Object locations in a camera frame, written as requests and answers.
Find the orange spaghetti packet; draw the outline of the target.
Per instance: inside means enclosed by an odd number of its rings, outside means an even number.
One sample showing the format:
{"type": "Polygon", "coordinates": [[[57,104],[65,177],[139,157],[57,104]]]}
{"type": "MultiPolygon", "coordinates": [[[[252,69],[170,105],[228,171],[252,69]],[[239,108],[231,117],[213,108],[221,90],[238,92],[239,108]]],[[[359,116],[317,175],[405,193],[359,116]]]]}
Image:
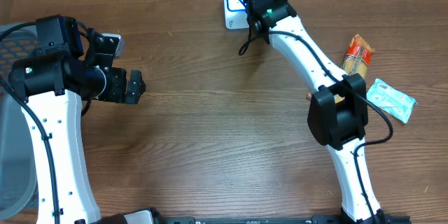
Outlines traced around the orange spaghetti packet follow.
{"type": "Polygon", "coordinates": [[[375,49],[360,34],[355,35],[349,44],[341,68],[348,76],[359,74],[365,78],[374,51],[375,49]]]}

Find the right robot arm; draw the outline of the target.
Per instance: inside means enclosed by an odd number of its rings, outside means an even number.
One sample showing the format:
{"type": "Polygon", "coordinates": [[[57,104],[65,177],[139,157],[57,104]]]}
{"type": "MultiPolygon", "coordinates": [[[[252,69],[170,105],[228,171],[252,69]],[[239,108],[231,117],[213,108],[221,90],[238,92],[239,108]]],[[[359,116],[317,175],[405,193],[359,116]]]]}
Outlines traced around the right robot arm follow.
{"type": "Polygon", "coordinates": [[[368,123],[366,84],[329,59],[308,35],[289,0],[242,0],[258,37],[278,50],[311,93],[307,123],[334,163],[348,223],[380,223],[382,210],[373,193],[364,148],[368,123]]]}

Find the teal plastic packet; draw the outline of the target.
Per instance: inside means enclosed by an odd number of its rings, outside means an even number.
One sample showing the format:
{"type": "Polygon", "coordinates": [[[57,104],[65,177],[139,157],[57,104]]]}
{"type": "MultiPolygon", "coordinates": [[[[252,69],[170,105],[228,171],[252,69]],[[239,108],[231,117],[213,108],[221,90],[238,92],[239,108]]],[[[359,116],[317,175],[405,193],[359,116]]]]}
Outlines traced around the teal plastic packet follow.
{"type": "Polygon", "coordinates": [[[379,78],[375,79],[367,91],[367,100],[402,123],[408,123],[413,107],[417,103],[413,97],[391,87],[379,78]]]}

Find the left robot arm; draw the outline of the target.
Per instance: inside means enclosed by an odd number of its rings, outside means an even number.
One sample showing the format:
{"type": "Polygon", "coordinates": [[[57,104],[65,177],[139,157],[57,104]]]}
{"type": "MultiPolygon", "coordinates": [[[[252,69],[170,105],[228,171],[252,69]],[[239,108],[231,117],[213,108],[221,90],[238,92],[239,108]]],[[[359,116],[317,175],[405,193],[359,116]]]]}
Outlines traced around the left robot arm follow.
{"type": "Polygon", "coordinates": [[[144,209],[103,217],[85,163],[81,120],[94,100],[135,105],[146,85],[138,70],[115,68],[124,40],[54,15],[33,22],[38,45],[16,61],[3,86],[31,136],[39,223],[152,223],[144,209]]]}

